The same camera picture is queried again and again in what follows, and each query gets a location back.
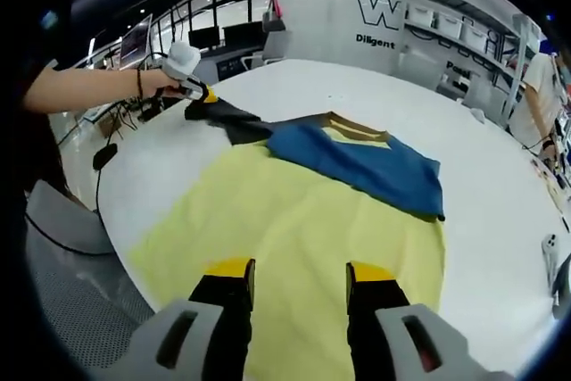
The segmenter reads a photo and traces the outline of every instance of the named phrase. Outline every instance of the floor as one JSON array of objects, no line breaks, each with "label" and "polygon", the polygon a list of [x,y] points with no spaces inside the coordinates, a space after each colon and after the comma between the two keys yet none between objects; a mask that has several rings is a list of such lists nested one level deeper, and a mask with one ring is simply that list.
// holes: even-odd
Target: floor
[{"label": "floor", "polygon": [[[137,114],[132,115],[137,127],[141,122]],[[122,124],[119,132],[112,136],[111,143],[120,145],[121,136],[124,138],[136,131]],[[79,122],[79,126],[61,144],[63,169],[68,180],[70,191],[90,210],[95,210],[95,187],[97,185],[97,171],[93,170],[93,156],[102,149],[107,142],[99,128],[87,120]]]}]

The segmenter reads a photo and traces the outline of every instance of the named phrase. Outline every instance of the white box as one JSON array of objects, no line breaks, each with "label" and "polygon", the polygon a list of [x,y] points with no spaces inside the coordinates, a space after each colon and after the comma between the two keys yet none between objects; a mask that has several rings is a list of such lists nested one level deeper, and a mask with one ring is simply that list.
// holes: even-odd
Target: white box
[{"label": "white box", "polygon": [[409,21],[422,26],[432,27],[434,11],[418,4],[409,4]]},{"label": "white box", "polygon": [[436,28],[444,35],[458,39],[460,37],[460,32],[462,31],[462,21],[458,18],[439,12],[438,20],[436,21]]},{"label": "white box", "polygon": [[462,27],[461,39],[466,42],[468,46],[476,49],[477,51],[485,54],[485,45],[488,37],[482,31],[475,29],[469,24],[464,23]]}]

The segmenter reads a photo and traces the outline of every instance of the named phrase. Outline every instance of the desk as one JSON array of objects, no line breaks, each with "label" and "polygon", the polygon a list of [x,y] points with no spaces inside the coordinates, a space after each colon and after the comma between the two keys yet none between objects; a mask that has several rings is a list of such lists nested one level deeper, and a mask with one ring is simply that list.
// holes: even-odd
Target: desk
[{"label": "desk", "polygon": [[[264,120],[335,111],[388,129],[441,162],[446,272],[440,315],[489,369],[511,372],[535,352],[554,322],[540,243],[569,241],[530,155],[503,130],[466,107],[369,70],[285,60],[214,86],[214,92]],[[184,119],[186,101],[119,142],[103,169],[99,204],[127,273],[156,302],[128,263],[128,251],[230,147],[224,131]]]}]

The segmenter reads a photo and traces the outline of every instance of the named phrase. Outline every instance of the shelf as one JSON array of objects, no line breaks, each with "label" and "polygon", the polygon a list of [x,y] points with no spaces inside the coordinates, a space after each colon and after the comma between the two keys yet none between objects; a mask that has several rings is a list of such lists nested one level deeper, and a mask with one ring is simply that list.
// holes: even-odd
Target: shelf
[{"label": "shelf", "polygon": [[489,13],[482,11],[480,8],[466,2],[465,0],[432,0],[438,4],[443,4],[451,9],[458,12],[462,12],[468,17],[478,21],[485,26],[493,29],[502,35],[519,37],[518,33],[510,26],[498,21],[496,18],[492,17]]},{"label": "shelf", "polygon": [[423,26],[422,24],[417,24],[416,22],[412,22],[409,20],[405,20],[404,22],[404,26],[405,27],[410,27],[413,29],[417,29],[420,31],[424,31],[425,33],[429,33],[433,36],[436,36],[440,39],[444,39],[447,40],[448,42],[452,43],[455,46],[459,46],[460,48],[466,49],[467,51],[469,51],[470,53],[478,56],[479,58],[481,58],[482,60],[484,60],[485,62],[491,64],[493,67],[495,67],[496,69],[498,69],[502,74],[508,76],[509,78],[513,79],[514,78],[514,71],[511,69],[508,69],[505,66],[502,66],[500,62],[498,62],[495,58],[490,57],[489,55],[484,54],[481,51],[478,51],[476,49],[474,49],[472,46],[468,45],[466,42],[464,42],[463,40],[457,39],[455,37],[451,37],[448,35],[445,35],[444,33],[442,33],[440,30],[438,29],[434,29],[432,27],[428,27],[428,26]]}]

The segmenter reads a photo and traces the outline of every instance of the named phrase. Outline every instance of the black cloth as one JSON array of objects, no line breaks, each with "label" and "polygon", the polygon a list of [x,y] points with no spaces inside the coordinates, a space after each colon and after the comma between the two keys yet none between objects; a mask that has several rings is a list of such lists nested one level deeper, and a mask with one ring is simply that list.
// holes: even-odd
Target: black cloth
[{"label": "black cloth", "polygon": [[222,99],[216,103],[191,103],[185,109],[185,119],[208,120],[212,126],[225,129],[232,145],[245,145],[268,139],[275,129],[285,124],[321,124],[326,118],[326,113],[320,113],[292,120],[266,122]]}]

